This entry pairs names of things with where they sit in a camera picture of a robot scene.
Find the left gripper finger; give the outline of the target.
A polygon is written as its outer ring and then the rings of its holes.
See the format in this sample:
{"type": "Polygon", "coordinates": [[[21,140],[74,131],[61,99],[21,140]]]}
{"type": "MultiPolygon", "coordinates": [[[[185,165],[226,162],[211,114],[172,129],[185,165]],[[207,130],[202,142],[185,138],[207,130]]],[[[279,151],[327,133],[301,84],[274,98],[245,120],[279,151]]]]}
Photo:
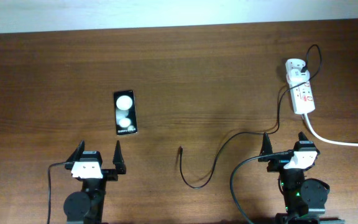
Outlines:
{"type": "Polygon", "coordinates": [[[118,174],[126,173],[126,165],[122,156],[120,141],[116,142],[112,163],[115,165],[115,170],[118,174]]]}
{"type": "Polygon", "coordinates": [[[69,156],[69,158],[66,160],[66,162],[76,162],[80,160],[80,157],[82,153],[85,150],[85,141],[81,140],[77,148],[74,150],[74,152],[69,156]]]}

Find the black Galaxy flip phone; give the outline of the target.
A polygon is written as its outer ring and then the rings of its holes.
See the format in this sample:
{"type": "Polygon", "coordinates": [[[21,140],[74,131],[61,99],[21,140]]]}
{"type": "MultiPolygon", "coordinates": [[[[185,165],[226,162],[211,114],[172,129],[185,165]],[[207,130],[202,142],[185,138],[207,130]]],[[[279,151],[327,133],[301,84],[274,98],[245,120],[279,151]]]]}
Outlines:
{"type": "Polygon", "coordinates": [[[135,110],[135,95],[132,90],[116,91],[113,93],[116,134],[118,136],[138,132],[135,110]]]}

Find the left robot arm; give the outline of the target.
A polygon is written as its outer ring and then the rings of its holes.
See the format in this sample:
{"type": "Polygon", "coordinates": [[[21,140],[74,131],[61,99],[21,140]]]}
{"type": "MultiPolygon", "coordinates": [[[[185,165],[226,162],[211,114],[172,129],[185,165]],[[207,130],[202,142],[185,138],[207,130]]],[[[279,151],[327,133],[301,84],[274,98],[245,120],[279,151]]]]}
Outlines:
{"type": "Polygon", "coordinates": [[[118,176],[126,173],[119,141],[112,159],[115,168],[103,169],[102,163],[101,153],[85,150],[84,141],[80,142],[67,159],[65,169],[71,172],[73,178],[82,182],[81,190],[70,194],[63,204],[67,223],[102,222],[106,184],[118,181],[118,176]]]}

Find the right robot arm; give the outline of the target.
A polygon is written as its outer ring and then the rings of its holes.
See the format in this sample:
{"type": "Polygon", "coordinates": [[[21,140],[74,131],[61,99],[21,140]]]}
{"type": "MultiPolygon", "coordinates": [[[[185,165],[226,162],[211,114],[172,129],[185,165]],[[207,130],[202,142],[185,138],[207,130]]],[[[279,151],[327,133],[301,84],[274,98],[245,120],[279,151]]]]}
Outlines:
{"type": "Polygon", "coordinates": [[[303,132],[298,134],[298,139],[293,149],[274,153],[269,135],[263,135],[258,161],[268,163],[268,172],[279,173],[279,189],[286,206],[285,213],[276,214],[275,223],[344,224],[346,221],[339,218],[321,218],[326,212],[330,186],[322,180],[305,178],[305,172],[315,165],[320,151],[303,132]]]}

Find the white charger adapter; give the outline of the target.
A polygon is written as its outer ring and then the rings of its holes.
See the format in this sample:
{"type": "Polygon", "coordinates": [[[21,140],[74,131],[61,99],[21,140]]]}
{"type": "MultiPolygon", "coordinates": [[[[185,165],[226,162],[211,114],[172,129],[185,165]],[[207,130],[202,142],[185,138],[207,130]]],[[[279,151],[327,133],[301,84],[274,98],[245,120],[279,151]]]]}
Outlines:
{"type": "Polygon", "coordinates": [[[292,85],[307,82],[309,78],[310,73],[308,70],[302,72],[301,70],[294,68],[287,72],[287,82],[292,85]]]}

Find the white power strip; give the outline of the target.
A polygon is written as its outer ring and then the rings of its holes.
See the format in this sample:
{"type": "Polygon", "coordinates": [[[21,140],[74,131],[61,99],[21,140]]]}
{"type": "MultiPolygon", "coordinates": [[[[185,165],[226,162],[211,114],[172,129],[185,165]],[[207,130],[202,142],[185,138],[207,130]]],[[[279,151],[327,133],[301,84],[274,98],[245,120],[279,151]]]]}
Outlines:
{"type": "MultiPolygon", "coordinates": [[[[298,58],[288,59],[285,63],[286,71],[297,68],[302,70],[305,66],[305,61],[298,58]]],[[[311,84],[307,82],[289,84],[293,110],[295,114],[308,114],[315,110],[314,98],[311,90],[311,84]]]]}

